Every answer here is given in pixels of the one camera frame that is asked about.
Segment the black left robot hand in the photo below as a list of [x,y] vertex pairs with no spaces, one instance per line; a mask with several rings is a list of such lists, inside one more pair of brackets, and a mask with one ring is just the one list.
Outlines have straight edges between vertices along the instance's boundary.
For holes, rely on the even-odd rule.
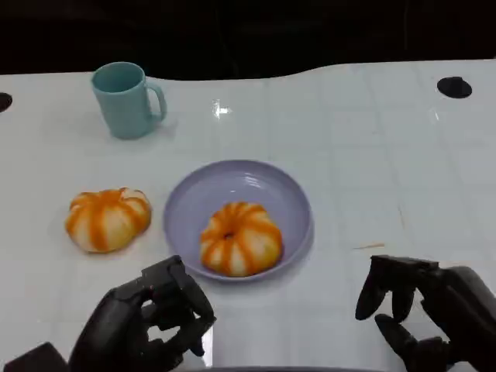
[[68,365],[72,371],[171,371],[187,351],[204,355],[202,337],[215,320],[205,293],[175,255],[105,294]]

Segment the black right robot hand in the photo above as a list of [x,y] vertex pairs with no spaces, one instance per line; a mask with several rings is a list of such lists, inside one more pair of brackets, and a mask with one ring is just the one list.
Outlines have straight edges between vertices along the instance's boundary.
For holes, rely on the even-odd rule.
[[[478,371],[495,369],[495,296],[466,266],[375,255],[356,304],[358,320],[374,320],[408,371],[448,371],[468,362]],[[417,340],[402,322],[415,292],[430,319],[448,337]]]

